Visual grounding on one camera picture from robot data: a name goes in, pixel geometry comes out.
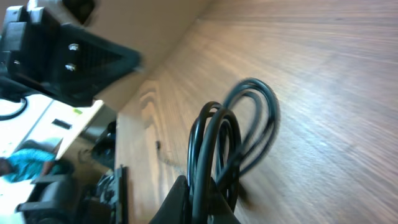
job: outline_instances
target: black mount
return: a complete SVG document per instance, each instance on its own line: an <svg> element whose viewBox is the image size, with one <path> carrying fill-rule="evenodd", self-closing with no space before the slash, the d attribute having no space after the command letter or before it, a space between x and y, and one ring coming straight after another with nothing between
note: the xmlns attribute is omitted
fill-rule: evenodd
<svg viewBox="0 0 398 224"><path fill-rule="evenodd" d="M74 107L133 72L141 56L80 27L60 24L43 7L7 9L0 41L0 98L44 94Z"/></svg>

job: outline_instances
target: person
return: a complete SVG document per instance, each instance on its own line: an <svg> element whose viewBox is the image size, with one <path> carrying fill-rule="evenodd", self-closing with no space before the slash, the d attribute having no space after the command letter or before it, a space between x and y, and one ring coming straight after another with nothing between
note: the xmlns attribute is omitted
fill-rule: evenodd
<svg viewBox="0 0 398 224"><path fill-rule="evenodd" d="M63 170L61 164L56 164L55 154L40 149L25 148L8 158L0 158L0 177L11 183L48 174L63 174Z"/></svg>

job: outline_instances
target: metal screw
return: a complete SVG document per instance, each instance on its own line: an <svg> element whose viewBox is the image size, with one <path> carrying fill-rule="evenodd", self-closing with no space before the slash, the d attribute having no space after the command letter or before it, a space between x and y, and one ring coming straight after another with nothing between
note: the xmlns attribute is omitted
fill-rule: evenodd
<svg viewBox="0 0 398 224"><path fill-rule="evenodd" d="M69 63L69 64L65 65L65 68L71 72L74 72L76 70L76 65Z"/></svg>
<svg viewBox="0 0 398 224"><path fill-rule="evenodd" d="M69 50L79 50L79 45L78 44L70 44Z"/></svg>

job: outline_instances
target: black cable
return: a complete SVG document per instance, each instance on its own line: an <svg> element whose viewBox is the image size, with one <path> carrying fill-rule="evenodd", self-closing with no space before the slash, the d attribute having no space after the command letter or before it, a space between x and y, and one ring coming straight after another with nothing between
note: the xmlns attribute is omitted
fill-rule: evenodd
<svg viewBox="0 0 398 224"><path fill-rule="evenodd" d="M15 111L11 114L0 115L0 121L7 121L9 119L13 119L13 118L16 118L19 115L21 115L26 110L27 105L28 105L27 99L25 97L21 98L21 102L22 102L22 105L17 111Z"/></svg>
<svg viewBox="0 0 398 224"><path fill-rule="evenodd" d="M268 113L263 112L261 96L267 102ZM252 99L256 109L251 127L242 140L238 121L231 109L244 97ZM268 115L267 122L261 127L264 114ZM255 78L238 83L223 105L209 102L202 108L191 128L188 145L187 179L194 223L203 223L207 219L207 200L215 148L217 147L215 182L230 209L234 211L238 199L239 177L251 170L269 152L277 135L279 119L279 105L274 92L264 82ZM255 133L259 133L257 139L253 139ZM227 139L228 158L224 164ZM248 162L247 166L241 168L241 164L257 148L261 148L258 155Z"/></svg>

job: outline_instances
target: wooden desk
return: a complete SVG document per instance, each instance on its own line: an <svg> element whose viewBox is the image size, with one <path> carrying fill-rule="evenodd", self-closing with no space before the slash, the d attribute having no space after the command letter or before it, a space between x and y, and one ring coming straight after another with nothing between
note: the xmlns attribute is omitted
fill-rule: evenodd
<svg viewBox="0 0 398 224"><path fill-rule="evenodd" d="M119 113L130 223L185 170L200 108L245 77L273 87L282 121L243 178L242 223L398 223L397 19L396 1L216 0Z"/></svg>

